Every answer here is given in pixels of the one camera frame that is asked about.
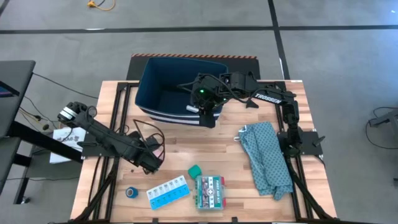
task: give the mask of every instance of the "gray floor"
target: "gray floor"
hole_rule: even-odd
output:
[[[398,24],[396,1],[277,0],[275,8],[281,26]],[[10,0],[0,18],[3,30],[271,24],[267,1],[261,0],[117,0],[110,12],[87,9],[78,0]],[[326,171],[338,216],[396,223],[398,188],[392,178],[398,177],[398,151],[376,148],[364,135],[374,108],[398,106],[396,30],[281,35],[290,76],[304,81],[315,126],[326,136]],[[0,35],[0,60],[36,60],[35,72],[91,95],[98,94],[103,80],[124,79],[133,53],[257,55],[262,78],[282,78],[272,31]],[[37,77],[27,96],[52,119],[69,101],[96,103]],[[28,101],[22,105],[34,112]],[[398,145],[388,125],[370,129],[369,135],[378,144]],[[29,149],[23,145],[21,152]],[[9,178],[21,174],[15,166]],[[31,181],[26,194],[32,202],[12,205],[18,181],[7,182],[0,197],[2,223],[66,221],[77,183]]]

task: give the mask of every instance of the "wooden tabletop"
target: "wooden tabletop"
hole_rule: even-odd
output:
[[[103,82],[99,94],[96,120],[106,126],[109,126],[111,121],[117,84],[117,81]],[[303,83],[286,81],[286,87],[297,94],[295,99],[298,101],[300,110],[300,127],[304,131],[312,130],[314,125]],[[160,222],[230,222],[231,217],[238,217],[240,222],[294,221],[290,194],[284,195],[278,202],[271,195],[259,196],[253,182],[249,158],[244,153],[240,142],[233,141],[238,130],[245,124],[269,121],[274,129],[278,130],[273,104],[254,100],[260,108],[246,109],[244,104],[230,100],[224,105],[216,127],[208,129],[155,122],[134,104],[136,93],[137,88],[134,87],[129,101],[126,124],[129,125],[130,131],[134,130],[132,119],[146,121],[159,127],[166,137],[166,157],[159,171],[150,175],[145,175],[140,167],[121,160],[111,222],[151,222],[152,218],[159,218]],[[119,105],[117,121],[120,121],[122,107],[123,103]],[[154,133],[154,129],[148,125],[140,126],[140,129],[147,136]],[[335,217],[335,208],[324,166],[314,156],[302,156],[302,160],[309,191],[323,209]],[[97,157],[91,157],[85,159],[83,163],[71,218],[77,217],[87,206],[96,161]],[[195,185],[187,173],[187,170],[195,164],[201,167],[204,175],[221,175],[225,178],[226,208],[223,211],[203,212],[195,208]],[[100,169],[101,166],[99,166],[93,192],[96,192],[98,186]],[[158,210],[152,210],[146,190],[180,175],[184,175],[187,179],[191,194]],[[130,186],[139,190],[139,196],[135,199],[127,198],[125,195],[125,190]],[[100,218],[104,217],[107,195],[108,192],[105,192]],[[298,199],[301,214],[305,217],[305,207],[299,190]]]

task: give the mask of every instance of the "crumpled fabric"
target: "crumpled fabric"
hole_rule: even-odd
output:
[[[248,124],[239,131],[244,151],[249,155],[254,184],[261,196],[274,195],[280,200],[293,192],[286,162],[279,141],[270,122]]]

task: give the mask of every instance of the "blue bin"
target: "blue bin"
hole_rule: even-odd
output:
[[[195,80],[198,73],[220,77],[228,73],[221,63],[187,58],[150,58],[142,75],[136,105],[155,121],[199,126],[199,115],[187,111],[190,93],[181,91],[177,85]],[[222,107],[214,111],[218,119]]]

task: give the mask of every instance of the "blue tape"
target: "blue tape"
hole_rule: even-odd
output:
[[[134,187],[129,187],[126,189],[126,196],[128,198],[136,198],[138,195],[138,190],[135,189]]]

